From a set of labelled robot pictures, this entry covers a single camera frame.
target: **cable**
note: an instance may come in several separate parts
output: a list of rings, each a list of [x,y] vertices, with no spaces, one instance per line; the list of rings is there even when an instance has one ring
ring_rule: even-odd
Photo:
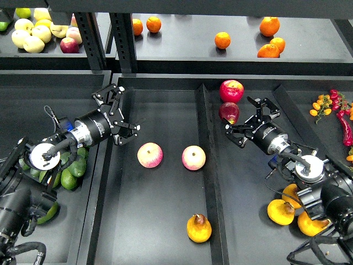
[[[48,105],[44,106],[44,111],[51,118],[52,122],[54,123],[54,133],[55,133],[56,132],[56,124],[57,124],[56,116],[55,116],[53,110]]]
[[[289,194],[286,194],[286,193],[283,193],[283,192],[279,192],[278,190],[275,190],[275,189],[272,189],[268,184],[267,184],[267,180],[273,175],[273,173],[276,171],[276,169],[272,170],[270,172],[270,174],[268,174],[266,176],[266,178],[264,179],[264,182],[265,182],[265,185],[268,189],[270,189],[271,191],[275,192],[275,193],[278,193],[278,194],[281,194],[281,195],[284,195],[284,196],[287,196],[289,198],[291,198],[292,200],[296,201],[298,204],[300,204],[301,206],[303,206],[303,203],[301,201],[299,201],[298,199],[294,198],[293,196],[290,196]]]

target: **orange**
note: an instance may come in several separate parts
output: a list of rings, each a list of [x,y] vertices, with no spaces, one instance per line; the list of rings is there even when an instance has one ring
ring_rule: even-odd
[[[284,51],[285,46],[286,46],[286,42],[284,39],[282,38],[273,38],[270,41],[270,44],[274,44],[277,46],[277,48],[280,50],[280,54]]]
[[[143,25],[142,25],[141,20],[139,20],[137,18],[133,18],[132,19],[132,26],[133,26],[133,34],[135,36],[141,35],[141,33],[143,31]]]
[[[219,49],[226,49],[231,44],[231,36],[226,32],[219,32],[215,36],[215,44]]]
[[[280,25],[277,17],[265,17],[260,24],[260,32],[266,37],[273,36],[280,29]]]
[[[274,44],[265,44],[258,51],[258,58],[278,58],[280,50]]]
[[[150,17],[146,22],[147,29],[152,33],[157,33],[162,27],[162,22],[157,17]]]

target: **black cable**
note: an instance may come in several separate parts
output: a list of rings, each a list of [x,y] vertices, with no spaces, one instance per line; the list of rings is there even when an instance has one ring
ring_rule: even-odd
[[[303,203],[299,200],[297,200],[296,198],[294,198],[293,196],[290,196],[289,194],[286,194],[286,193],[283,193],[283,192],[279,192],[278,190],[275,190],[275,189],[272,189],[268,184],[267,184],[267,180],[272,176],[272,174],[276,171],[276,169],[272,170],[270,174],[268,174],[266,176],[266,178],[264,179],[264,182],[265,182],[265,185],[268,189],[270,189],[271,191],[275,192],[275,193],[278,193],[278,194],[281,194],[281,195],[284,195],[284,196],[287,196],[289,198],[291,198],[292,200],[296,201],[298,204],[300,204],[301,206],[303,206]]]

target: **yellow apple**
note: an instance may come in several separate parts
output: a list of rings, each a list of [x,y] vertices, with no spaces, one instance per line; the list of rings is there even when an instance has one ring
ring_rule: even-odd
[[[15,29],[26,30],[29,34],[32,33],[32,28],[34,27],[32,21],[26,18],[20,18],[15,23]]]
[[[39,25],[32,28],[32,36],[38,37],[44,43],[48,43],[51,40],[51,32],[46,26]]]
[[[35,36],[29,36],[24,39],[23,48],[31,53],[38,54],[44,49],[44,42]]]
[[[28,31],[23,29],[18,29],[12,33],[11,39],[13,44],[16,45],[17,48],[23,49],[24,40],[29,36],[30,34],[28,33]]]
[[[68,30],[68,26],[66,25],[54,25],[53,22],[50,24],[50,31],[55,37],[58,37],[61,39],[65,38],[67,30]]]
[[[48,19],[51,21],[49,11],[46,8],[35,8],[33,12],[33,17],[37,21],[42,19]]]

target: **black container divider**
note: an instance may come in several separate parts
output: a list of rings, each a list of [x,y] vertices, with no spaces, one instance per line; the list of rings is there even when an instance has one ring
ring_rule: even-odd
[[[204,165],[204,184],[207,216],[212,224],[211,258],[212,264],[229,264],[226,229],[220,184],[217,175],[215,154],[215,139],[213,135],[212,110],[207,97],[207,89],[201,85],[195,91],[197,105],[197,121],[199,123],[200,147],[208,154],[207,163]]]

